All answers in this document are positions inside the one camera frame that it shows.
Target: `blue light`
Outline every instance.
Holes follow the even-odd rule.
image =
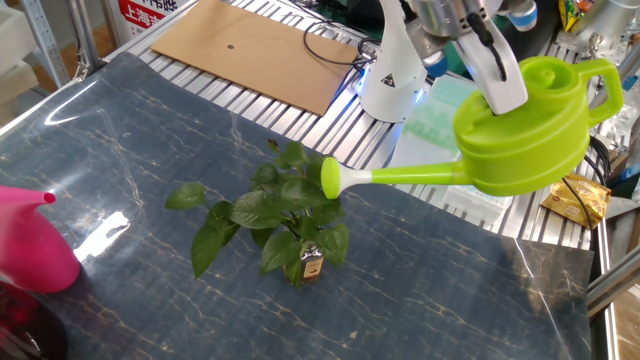
[[[418,93],[416,94],[416,99],[414,100],[416,104],[420,102],[420,100],[422,99],[422,96],[424,96],[424,91],[419,90]]]
[[[367,74],[369,73],[369,65],[365,66],[363,72],[362,72],[362,78],[360,78],[360,81],[356,84],[356,93],[360,94],[360,92],[362,91],[362,85],[364,85],[364,80],[367,78]]]

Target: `gold bag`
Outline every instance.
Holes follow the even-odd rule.
[[[595,227],[602,221],[607,213],[607,204],[611,198],[611,190],[591,181],[583,176],[571,173],[565,176],[565,180],[580,195],[589,215],[592,226]],[[542,206],[564,216],[571,221],[589,228],[589,221],[584,213],[584,209],[575,195],[567,188],[562,180],[551,186],[551,193],[542,202]]]

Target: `red sign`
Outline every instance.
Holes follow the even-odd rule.
[[[118,0],[118,5],[120,6],[120,13],[128,22],[145,29],[148,29],[164,17],[163,14],[138,5],[131,0]]]

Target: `metal pole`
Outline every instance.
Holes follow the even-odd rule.
[[[589,317],[598,314],[622,292],[629,290],[640,278],[640,247],[620,260],[610,271],[589,286],[587,308]]]
[[[631,51],[624,57],[620,66],[618,66],[618,75],[620,80],[624,81],[630,74],[635,74],[640,68],[640,42],[633,45]],[[598,94],[593,98],[590,108],[595,108],[604,104],[607,101],[607,92],[602,89],[598,91]]]
[[[102,0],[100,3],[102,4],[102,12],[104,13],[107,29],[109,30],[109,37],[111,37],[111,45],[113,45],[113,50],[115,50],[121,45],[118,34],[116,33],[116,19],[113,16],[109,0]]]
[[[20,4],[24,8],[33,36],[42,52],[42,59],[40,59],[43,62],[42,66],[48,70],[51,79],[59,89],[69,82],[69,73],[60,55],[60,50],[58,50],[58,44],[53,37],[42,4],[40,4],[40,0],[20,0]]]
[[[604,282],[605,280],[607,280],[608,278],[616,274],[618,271],[620,271],[620,268],[622,268],[629,261],[629,259],[635,258],[636,256],[640,256],[640,246],[631,250],[630,253],[628,253],[622,259],[620,259],[620,261],[618,261],[617,264],[615,264],[611,269],[609,269],[609,271],[602,274],[600,277],[598,277],[593,282],[591,282],[591,284],[589,284],[588,291],[589,292],[592,291],[597,286],[602,284],[602,282]]]
[[[78,38],[78,54],[82,56],[83,60],[83,64],[78,65],[84,66],[84,69],[81,69],[76,76],[84,78],[101,68],[105,62],[98,57],[98,50],[93,39],[93,31],[84,0],[67,0],[67,5],[69,6],[71,22]]]

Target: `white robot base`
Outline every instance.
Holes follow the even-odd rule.
[[[356,85],[362,109],[384,122],[403,122],[422,96],[427,70],[404,24],[398,0],[380,0],[384,33],[376,60],[367,65]]]
[[[414,74],[398,74],[391,69],[382,69],[377,63],[367,65],[356,92],[360,96],[362,109],[371,117],[389,123],[403,122],[413,111],[423,95],[427,71],[424,67],[413,67]],[[396,78],[409,78],[403,84]]]

